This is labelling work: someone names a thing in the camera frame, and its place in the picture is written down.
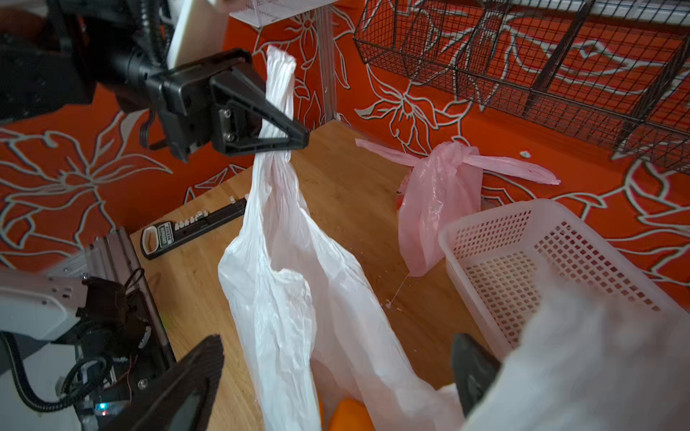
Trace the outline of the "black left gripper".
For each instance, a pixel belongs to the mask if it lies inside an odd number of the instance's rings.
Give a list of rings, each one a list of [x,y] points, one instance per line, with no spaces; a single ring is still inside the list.
[[[210,143],[223,156],[301,150],[309,132],[266,99],[248,51],[224,51],[145,80],[172,156],[187,162]]]

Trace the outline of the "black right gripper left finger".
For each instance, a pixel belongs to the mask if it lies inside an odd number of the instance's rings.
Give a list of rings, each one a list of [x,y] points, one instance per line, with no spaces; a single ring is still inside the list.
[[[209,335],[103,428],[205,431],[224,362],[221,337]]]

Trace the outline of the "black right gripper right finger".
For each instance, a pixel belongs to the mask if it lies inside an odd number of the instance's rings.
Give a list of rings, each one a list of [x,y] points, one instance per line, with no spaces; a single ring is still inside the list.
[[[501,362],[470,334],[456,334],[451,348],[451,368],[466,418],[489,391]]]

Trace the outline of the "white plastic bag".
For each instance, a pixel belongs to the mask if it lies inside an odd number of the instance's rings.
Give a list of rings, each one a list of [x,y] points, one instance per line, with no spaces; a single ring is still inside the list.
[[[258,154],[219,263],[265,426],[318,430],[314,366],[382,430],[686,430],[689,318],[605,300],[541,262],[546,296],[469,414],[413,372],[356,258],[314,222],[287,151]]]

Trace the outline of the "plain pink plastic bag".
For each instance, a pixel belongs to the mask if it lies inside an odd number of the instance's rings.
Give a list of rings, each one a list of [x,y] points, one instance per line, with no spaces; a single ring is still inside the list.
[[[357,147],[410,168],[401,183],[398,242],[409,275],[421,277],[444,257],[440,231],[449,223],[481,210],[483,174],[495,172],[546,185],[561,181],[546,168],[510,157],[483,156],[458,142],[437,145],[420,158],[358,138]]]

